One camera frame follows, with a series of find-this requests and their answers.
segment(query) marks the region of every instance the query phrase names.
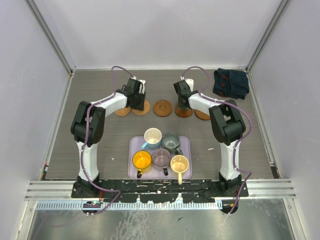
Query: folded cloth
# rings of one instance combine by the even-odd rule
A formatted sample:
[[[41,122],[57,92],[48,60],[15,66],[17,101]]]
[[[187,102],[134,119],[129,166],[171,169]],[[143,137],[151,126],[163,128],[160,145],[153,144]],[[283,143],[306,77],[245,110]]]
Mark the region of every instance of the folded cloth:
[[[213,93],[221,97],[245,99],[249,93],[249,81],[244,71],[225,70],[214,71]]]

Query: wooden saucer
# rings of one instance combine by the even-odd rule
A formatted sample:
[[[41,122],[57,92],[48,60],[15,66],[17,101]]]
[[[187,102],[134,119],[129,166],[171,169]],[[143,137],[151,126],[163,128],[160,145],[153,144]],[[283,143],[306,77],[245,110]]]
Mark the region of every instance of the wooden saucer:
[[[177,103],[175,105],[175,107],[174,107],[174,112],[180,118],[188,118],[194,113],[194,110],[191,109],[191,108],[189,108],[189,109],[181,109],[181,108],[178,107],[178,103]]]
[[[126,116],[130,113],[131,108],[130,107],[125,107],[125,108],[121,108],[118,109],[117,111],[115,111],[114,113],[120,117]]]
[[[172,112],[172,104],[168,100],[159,100],[153,105],[153,111],[160,117],[166,117]]]
[[[210,120],[210,116],[205,114],[203,111],[195,110],[194,113],[201,120],[204,120],[204,121]]]
[[[136,115],[142,116],[146,115],[150,110],[150,103],[147,100],[144,100],[143,110],[132,109],[132,112]]]

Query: cup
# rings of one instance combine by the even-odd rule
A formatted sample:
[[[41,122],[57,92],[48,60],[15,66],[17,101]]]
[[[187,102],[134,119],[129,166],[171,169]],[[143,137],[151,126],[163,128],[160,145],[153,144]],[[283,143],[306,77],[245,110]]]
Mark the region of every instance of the cup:
[[[152,154],[153,167],[158,171],[163,171],[168,176],[168,167],[171,162],[171,154],[164,148],[157,149]]]
[[[133,155],[133,165],[137,168],[136,177],[141,178],[142,174],[146,174],[152,168],[152,157],[147,151],[138,151]]]
[[[174,132],[169,132],[166,135],[164,135],[161,142],[161,146],[162,148],[167,149],[172,154],[184,154],[180,148],[180,138]]]
[[[182,184],[182,175],[189,168],[189,161],[185,156],[176,155],[171,159],[170,166],[173,175],[178,177],[178,184]]]
[[[142,150],[157,149],[161,144],[162,133],[157,128],[149,128],[144,133],[145,143],[142,145]]]

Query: black mug handle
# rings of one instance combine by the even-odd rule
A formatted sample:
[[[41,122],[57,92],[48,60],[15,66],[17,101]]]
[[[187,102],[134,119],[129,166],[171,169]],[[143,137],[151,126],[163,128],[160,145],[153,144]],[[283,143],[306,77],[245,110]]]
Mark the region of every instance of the black mug handle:
[[[175,153],[177,155],[183,155],[184,154],[179,146],[176,148]]]
[[[164,173],[165,176],[168,176],[168,169],[167,169],[167,168],[164,168],[164,169],[163,169],[163,173]]]

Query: lavender tray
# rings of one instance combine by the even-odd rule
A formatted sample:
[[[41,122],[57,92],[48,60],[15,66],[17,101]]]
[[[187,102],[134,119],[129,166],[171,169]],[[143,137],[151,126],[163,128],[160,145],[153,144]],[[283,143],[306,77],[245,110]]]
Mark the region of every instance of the lavender tray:
[[[168,176],[164,175],[163,171],[159,171],[153,168],[145,173],[142,174],[141,178],[137,178],[137,169],[135,168],[132,158],[135,155],[136,152],[141,151],[141,146],[145,143],[145,139],[143,136],[135,136],[130,141],[130,147],[129,147],[129,164],[128,164],[128,175],[131,179],[177,179],[175,176],[171,173],[171,168],[168,168]],[[190,141],[185,136],[180,136],[180,148],[183,152],[183,155],[189,160],[189,168],[186,170],[186,172],[182,175],[183,179],[188,179],[192,175],[192,164],[191,164],[191,152],[190,152]],[[147,152],[151,155],[154,153],[156,149],[148,149]]]

